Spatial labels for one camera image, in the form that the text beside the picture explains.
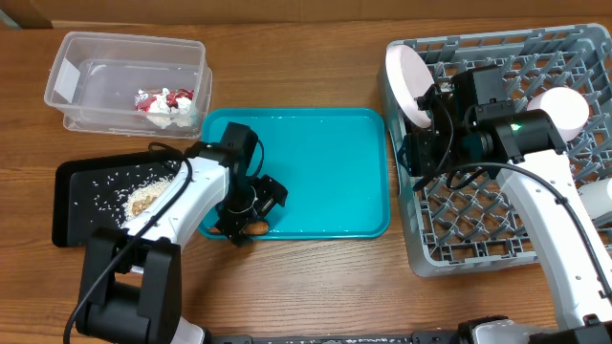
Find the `orange carrot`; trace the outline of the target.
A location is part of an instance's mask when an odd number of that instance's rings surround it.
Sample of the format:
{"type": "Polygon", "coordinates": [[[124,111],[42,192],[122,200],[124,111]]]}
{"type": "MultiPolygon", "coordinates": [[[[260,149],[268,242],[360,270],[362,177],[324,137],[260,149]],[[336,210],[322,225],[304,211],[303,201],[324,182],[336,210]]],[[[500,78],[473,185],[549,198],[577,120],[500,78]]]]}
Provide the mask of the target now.
{"type": "Polygon", "coordinates": [[[269,231],[269,224],[267,222],[229,222],[221,224],[221,227],[213,226],[208,231],[226,236],[259,236],[269,231]]]}

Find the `large white plate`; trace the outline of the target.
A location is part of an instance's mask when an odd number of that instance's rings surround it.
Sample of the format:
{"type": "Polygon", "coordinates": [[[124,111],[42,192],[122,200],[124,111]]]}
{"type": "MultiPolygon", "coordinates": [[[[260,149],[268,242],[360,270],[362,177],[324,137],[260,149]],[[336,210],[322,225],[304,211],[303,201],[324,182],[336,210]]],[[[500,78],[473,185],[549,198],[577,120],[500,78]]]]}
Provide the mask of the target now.
{"type": "Polygon", "coordinates": [[[394,45],[386,50],[384,66],[392,94],[404,115],[420,128],[429,127],[431,119],[416,101],[434,84],[423,59],[406,45],[394,45]]]}

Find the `white napkin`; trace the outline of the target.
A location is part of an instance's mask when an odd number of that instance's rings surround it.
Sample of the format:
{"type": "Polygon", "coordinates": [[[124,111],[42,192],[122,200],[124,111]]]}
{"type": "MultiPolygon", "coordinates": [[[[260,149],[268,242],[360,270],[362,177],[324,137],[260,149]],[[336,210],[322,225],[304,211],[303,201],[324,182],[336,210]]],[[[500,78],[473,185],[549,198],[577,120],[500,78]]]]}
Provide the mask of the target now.
{"type": "Polygon", "coordinates": [[[183,88],[139,91],[135,106],[137,111],[144,112],[145,117],[161,129],[172,124],[184,128],[194,122],[193,98],[194,92],[183,88]]]}

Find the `small white plate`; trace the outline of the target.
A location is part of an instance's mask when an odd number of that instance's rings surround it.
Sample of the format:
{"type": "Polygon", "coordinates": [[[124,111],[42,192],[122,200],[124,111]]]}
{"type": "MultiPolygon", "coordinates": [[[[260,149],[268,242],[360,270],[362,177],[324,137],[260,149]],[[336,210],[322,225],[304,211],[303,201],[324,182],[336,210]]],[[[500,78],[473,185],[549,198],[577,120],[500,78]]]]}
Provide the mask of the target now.
{"type": "Polygon", "coordinates": [[[589,105],[585,98],[567,87],[555,87],[534,97],[527,110],[546,112],[565,142],[576,138],[589,119],[589,105]]]}

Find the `white paper cup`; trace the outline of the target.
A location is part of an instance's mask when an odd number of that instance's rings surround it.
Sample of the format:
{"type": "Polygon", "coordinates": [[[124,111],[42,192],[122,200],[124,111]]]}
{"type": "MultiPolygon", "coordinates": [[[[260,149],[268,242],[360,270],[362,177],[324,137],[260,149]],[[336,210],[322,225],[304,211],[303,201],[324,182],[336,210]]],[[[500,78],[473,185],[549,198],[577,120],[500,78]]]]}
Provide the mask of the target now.
{"type": "Polygon", "coordinates": [[[579,196],[592,220],[611,212],[611,179],[588,183],[579,188],[579,196]]]}

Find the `red foil wrapper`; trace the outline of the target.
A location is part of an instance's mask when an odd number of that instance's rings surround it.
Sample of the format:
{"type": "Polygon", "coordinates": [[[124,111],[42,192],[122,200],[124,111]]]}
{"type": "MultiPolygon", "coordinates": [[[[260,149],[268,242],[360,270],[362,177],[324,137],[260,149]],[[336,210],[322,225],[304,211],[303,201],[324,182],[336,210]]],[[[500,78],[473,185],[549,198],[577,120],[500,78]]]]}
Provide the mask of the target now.
{"type": "Polygon", "coordinates": [[[167,88],[139,90],[135,96],[135,110],[147,113],[185,114],[191,108],[192,99],[193,92],[182,88],[174,91],[167,88]]]}

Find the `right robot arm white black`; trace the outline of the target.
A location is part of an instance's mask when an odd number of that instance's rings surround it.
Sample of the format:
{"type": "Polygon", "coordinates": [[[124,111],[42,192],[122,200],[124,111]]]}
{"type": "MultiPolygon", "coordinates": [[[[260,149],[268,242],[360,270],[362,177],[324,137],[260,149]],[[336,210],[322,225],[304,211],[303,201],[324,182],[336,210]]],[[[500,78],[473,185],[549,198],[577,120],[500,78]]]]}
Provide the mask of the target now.
{"type": "Polygon", "coordinates": [[[554,333],[531,343],[608,343],[611,340],[611,257],[580,198],[566,150],[589,118],[584,97],[554,87],[514,109],[495,66],[451,79],[454,112],[448,146],[413,186],[446,177],[462,189],[483,174],[496,180],[518,213],[553,296],[554,333]]]}

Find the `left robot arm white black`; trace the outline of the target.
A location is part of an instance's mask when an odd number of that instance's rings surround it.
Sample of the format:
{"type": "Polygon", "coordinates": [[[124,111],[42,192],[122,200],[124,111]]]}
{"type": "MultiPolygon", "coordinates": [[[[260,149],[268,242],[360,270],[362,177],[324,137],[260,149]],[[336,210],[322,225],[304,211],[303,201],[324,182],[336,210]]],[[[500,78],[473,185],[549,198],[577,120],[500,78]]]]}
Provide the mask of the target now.
{"type": "Polygon", "coordinates": [[[238,247],[268,232],[266,217],[288,191],[248,172],[262,145],[249,126],[229,123],[220,141],[180,153],[170,185],[123,228],[96,229],[64,343],[72,331],[111,343],[208,343],[209,332],[183,315],[182,253],[210,211],[214,228],[238,247]]]}

